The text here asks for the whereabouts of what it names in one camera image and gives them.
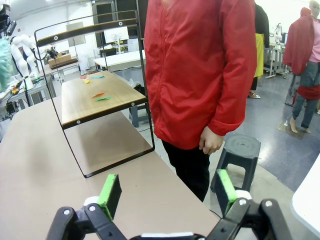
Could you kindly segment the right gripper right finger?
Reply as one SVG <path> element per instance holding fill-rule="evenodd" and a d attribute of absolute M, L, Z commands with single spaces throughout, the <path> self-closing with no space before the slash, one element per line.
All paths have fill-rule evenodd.
<path fill-rule="evenodd" d="M 254 202 L 250 196 L 239 196 L 224 169 L 216 170 L 213 184 L 222 218 L 206 237 L 207 240 L 234 240 L 240 229 L 251 229 L 258 240 L 291 240 L 287 222 L 275 199 Z"/>

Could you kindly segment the person's left hand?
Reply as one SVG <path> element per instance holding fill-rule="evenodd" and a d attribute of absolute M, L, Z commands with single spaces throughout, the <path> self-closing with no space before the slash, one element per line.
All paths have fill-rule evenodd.
<path fill-rule="evenodd" d="M 206 155 L 211 155 L 212 153 L 218 151 L 224 142 L 224 136 L 220 136 L 210 130 L 206 126 L 199 140 L 199 149 L 203 151 Z"/>

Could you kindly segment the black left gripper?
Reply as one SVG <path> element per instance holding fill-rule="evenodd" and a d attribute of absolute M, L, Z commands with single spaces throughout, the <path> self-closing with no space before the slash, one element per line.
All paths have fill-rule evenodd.
<path fill-rule="evenodd" d="M 17 22 L 10 19 L 11 4 L 1 3 L 0 4 L 0 36 L 9 37 L 13 34 Z"/>

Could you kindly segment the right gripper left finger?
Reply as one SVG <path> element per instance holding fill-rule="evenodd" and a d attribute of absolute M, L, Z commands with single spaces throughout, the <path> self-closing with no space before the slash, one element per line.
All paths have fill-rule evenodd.
<path fill-rule="evenodd" d="M 122 189 L 119 176 L 109 174 L 93 203 L 74 210 L 60 207 L 52 221 L 48 240 L 83 240 L 87 234 L 96 234 L 100 240 L 125 240 L 126 237 L 114 223 Z"/>

